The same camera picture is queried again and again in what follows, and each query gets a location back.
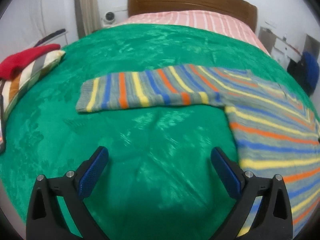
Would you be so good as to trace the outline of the blue garment on chair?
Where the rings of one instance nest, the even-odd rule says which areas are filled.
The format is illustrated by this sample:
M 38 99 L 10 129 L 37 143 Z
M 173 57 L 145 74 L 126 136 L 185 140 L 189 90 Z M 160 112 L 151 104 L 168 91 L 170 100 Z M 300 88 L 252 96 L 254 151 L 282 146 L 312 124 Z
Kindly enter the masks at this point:
M 310 94 L 312 94 L 319 80 L 319 64 L 315 57 L 307 51 L 303 53 L 303 59 L 306 66 L 306 83 L 310 87 Z

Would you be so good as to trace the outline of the beige curtain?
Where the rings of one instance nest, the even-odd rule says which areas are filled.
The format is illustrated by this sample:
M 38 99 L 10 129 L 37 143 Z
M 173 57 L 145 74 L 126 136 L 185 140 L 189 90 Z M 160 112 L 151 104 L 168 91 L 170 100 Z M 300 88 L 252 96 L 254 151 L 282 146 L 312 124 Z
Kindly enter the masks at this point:
M 74 3 L 79 38 L 83 38 L 102 28 L 98 0 L 74 0 Z

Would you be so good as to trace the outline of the red folded garment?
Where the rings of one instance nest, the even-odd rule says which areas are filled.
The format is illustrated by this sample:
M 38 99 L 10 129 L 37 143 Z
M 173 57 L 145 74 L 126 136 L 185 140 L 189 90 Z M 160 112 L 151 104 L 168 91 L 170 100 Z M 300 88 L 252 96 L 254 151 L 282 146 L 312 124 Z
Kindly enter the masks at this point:
M 46 53 L 54 50 L 59 50 L 60 48 L 61 46 L 59 44 L 48 44 L 45 46 L 29 48 L 19 53 L 8 56 L 1 62 L 1 79 L 12 80 L 30 63 L 45 55 Z

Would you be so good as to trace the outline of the pink striped bed sheet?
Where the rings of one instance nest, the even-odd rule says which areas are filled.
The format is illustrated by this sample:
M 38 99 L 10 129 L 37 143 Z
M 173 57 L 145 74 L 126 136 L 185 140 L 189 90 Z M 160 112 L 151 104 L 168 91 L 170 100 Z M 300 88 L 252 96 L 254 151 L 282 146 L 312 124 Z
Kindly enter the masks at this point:
M 116 26 L 125 24 L 167 24 L 203 29 L 249 43 L 269 54 L 247 24 L 218 12 L 186 10 L 139 14 L 117 23 Z

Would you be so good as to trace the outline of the green satin bedspread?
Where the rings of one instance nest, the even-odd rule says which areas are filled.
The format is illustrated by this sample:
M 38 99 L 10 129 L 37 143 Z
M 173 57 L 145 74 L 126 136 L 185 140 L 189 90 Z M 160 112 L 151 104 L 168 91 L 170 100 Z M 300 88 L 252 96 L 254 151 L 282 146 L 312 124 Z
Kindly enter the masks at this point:
M 284 86 L 319 121 L 309 97 L 274 59 L 211 31 L 128 24 L 97 31 L 62 50 L 60 63 L 25 93 L 6 121 L 1 180 L 23 221 L 39 174 L 63 176 L 99 146 L 108 149 L 110 162 L 85 204 L 111 239 L 208 239 L 235 204 L 209 160 L 212 148 L 220 147 L 240 165 L 223 107 L 80 113 L 76 104 L 88 80 L 183 64 L 249 70 Z M 251 172 L 266 178 L 280 174 Z

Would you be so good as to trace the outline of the black coat on chair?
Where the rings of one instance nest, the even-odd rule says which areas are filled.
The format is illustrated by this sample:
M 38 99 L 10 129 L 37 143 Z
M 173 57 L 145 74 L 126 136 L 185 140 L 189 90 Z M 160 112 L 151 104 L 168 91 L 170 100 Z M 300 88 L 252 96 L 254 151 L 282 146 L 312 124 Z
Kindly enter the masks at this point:
M 287 67 L 287 72 L 295 79 L 308 97 L 313 94 L 314 90 L 307 81 L 308 71 L 304 60 L 295 62 L 291 59 Z

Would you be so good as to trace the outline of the brown wooden headboard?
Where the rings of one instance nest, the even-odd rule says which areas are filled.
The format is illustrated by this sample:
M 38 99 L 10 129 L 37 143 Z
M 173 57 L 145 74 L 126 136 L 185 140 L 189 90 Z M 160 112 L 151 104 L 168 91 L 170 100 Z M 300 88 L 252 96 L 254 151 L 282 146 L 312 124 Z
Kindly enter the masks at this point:
M 244 0 L 127 0 L 128 16 L 153 12 L 205 10 L 228 15 L 256 31 L 258 9 Z

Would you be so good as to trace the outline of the striped knit sweater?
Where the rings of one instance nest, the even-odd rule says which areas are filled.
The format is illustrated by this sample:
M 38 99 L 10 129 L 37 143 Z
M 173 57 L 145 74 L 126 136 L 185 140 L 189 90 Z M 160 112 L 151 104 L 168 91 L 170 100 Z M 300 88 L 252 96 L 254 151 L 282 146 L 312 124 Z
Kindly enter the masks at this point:
M 199 104 L 223 107 L 242 168 L 284 177 L 297 234 L 319 202 L 319 121 L 284 86 L 249 70 L 183 64 L 88 80 L 76 110 Z

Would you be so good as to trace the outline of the black rod by wall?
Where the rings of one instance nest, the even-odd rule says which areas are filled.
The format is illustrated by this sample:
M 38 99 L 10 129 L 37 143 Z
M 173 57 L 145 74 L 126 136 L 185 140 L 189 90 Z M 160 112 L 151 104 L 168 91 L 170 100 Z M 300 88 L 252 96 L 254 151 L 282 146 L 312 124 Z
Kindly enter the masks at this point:
M 65 34 L 65 33 L 66 33 L 65 28 L 59 29 L 59 30 L 47 35 L 46 37 L 38 40 L 33 47 L 38 47 L 42 44 L 45 44 L 46 42 L 51 41 L 53 39 L 56 39 L 57 37 L 61 36 L 62 34 Z

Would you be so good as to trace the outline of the white desk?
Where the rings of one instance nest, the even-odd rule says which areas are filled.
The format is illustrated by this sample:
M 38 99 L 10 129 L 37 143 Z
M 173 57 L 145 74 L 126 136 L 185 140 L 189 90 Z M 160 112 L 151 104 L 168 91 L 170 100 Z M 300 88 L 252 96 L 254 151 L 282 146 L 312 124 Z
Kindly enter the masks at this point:
M 270 29 L 261 27 L 258 38 L 272 59 L 277 61 L 285 70 L 290 63 L 297 63 L 301 58 L 300 52 L 279 38 Z

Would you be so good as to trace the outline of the small white fan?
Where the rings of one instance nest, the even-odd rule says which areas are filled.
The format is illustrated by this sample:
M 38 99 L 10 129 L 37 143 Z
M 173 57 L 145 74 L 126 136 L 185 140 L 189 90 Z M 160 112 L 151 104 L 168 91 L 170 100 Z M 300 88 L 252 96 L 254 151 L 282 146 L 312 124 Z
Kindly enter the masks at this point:
M 116 22 L 116 16 L 114 12 L 108 11 L 104 13 L 104 16 L 102 18 L 103 25 L 112 25 Z

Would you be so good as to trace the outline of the striped folded cloth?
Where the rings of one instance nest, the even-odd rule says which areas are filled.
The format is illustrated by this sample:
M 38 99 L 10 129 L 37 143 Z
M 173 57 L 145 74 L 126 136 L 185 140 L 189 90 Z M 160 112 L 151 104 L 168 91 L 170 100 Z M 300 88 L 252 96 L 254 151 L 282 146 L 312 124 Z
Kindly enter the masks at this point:
M 53 70 L 64 57 L 63 50 L 48 52 L 31 62 L 12 81 L 1 81 L 1 153 L 6 148 L 5 123 L 25 93 Z

